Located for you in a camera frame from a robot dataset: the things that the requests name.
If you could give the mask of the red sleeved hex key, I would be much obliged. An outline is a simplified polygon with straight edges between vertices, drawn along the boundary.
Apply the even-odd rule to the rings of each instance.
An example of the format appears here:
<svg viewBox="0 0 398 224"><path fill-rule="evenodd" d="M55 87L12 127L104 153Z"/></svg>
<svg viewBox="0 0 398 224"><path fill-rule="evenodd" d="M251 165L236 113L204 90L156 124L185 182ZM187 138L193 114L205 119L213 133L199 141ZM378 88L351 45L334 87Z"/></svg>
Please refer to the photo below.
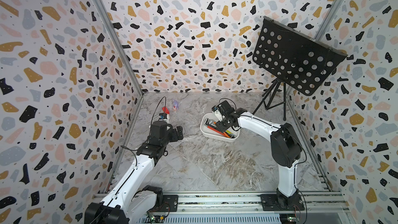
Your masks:
<svg viewBox="0 0 398 224"><path fill-rule="evenodd" d="M216 133L226 137L226 138L230 138L226 133L220 132L219 130L215 129L213 126L211 125L207 125L207 128L211 129L212 131L215 131Z"/></svg>

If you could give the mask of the large black hex key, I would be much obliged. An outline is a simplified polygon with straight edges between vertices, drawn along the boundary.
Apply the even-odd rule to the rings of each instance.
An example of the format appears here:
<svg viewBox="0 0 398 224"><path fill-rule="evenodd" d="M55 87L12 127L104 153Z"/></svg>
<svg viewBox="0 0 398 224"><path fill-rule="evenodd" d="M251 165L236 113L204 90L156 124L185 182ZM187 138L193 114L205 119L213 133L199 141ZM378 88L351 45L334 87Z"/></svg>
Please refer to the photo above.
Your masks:
<svg viewBox="0 0 398 224"><path fill-rule="evenodd" d="M207 118L205 120L205 125L207 126L208 129L211 129L212 131L215 131L216 133L218 133L226 138L229 138L229 139L235 138L235 135L229 131L221 132L219 130L219 128L216 126L216 123L211 119Z"/></svg>

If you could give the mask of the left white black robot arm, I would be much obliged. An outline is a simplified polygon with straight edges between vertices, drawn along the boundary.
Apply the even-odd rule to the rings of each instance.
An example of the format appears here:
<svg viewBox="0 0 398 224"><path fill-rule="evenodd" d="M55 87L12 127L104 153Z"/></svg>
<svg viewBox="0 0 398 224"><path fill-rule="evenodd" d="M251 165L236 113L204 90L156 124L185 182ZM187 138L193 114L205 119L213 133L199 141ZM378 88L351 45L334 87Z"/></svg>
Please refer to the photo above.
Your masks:
<svg viewBox="0 0 398 224"><path fill-rule="evenodd" d="M174 128L167 113L160 113L152 122L147 140L133 150L135 159L113 190L99 203L91 203L84 214L85 224L134 224L149 211L163 207L163 190L146 186L139 190L147 175L162 156L169 143L183 139L181 126Z"/></svg>

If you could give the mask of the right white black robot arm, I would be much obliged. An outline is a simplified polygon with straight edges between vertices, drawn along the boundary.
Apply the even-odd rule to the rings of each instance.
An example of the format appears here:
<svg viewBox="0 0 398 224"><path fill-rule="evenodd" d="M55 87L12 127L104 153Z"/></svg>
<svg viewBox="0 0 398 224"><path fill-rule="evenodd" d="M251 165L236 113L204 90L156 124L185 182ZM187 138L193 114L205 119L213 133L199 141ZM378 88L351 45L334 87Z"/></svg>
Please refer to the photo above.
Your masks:
<svg viewBox="0 0 398 224"><path fill-rule="evenodd" d="M300 201L296 187L296 165L303 150L293 126L261 119L243 108L234 109L227 101L212 107L217 129L225 133L230 128L247 129L271 144L271 154L278 164L279 181L273 204L288 210Z"/></svg>

